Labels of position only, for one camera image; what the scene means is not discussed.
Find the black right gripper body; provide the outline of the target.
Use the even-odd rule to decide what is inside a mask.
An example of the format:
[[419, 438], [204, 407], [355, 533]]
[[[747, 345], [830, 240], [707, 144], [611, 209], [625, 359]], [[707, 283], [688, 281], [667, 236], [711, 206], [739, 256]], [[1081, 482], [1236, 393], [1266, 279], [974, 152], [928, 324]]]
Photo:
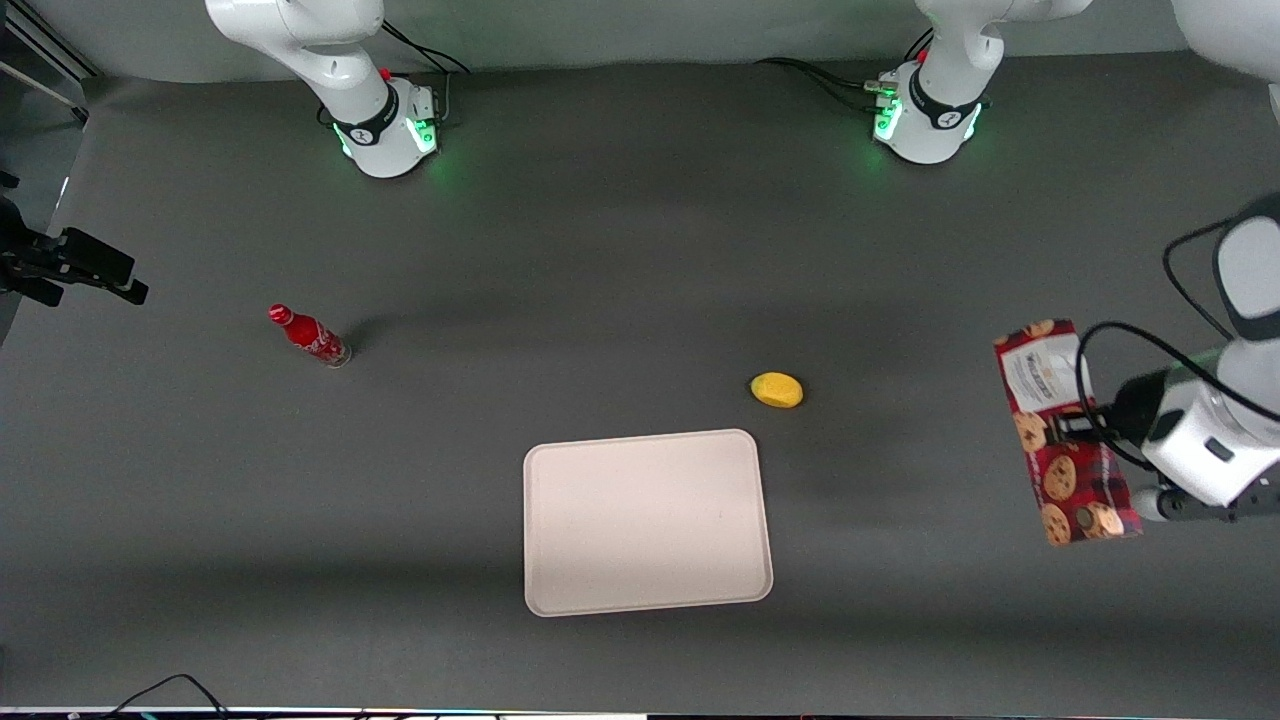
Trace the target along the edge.
[[58, 307], [64, 288], [50, 279], [52, 270], [41, 252], [42, 240], [41, 233], [27, 227], [17, 205], [3, 197], [1, 292]]

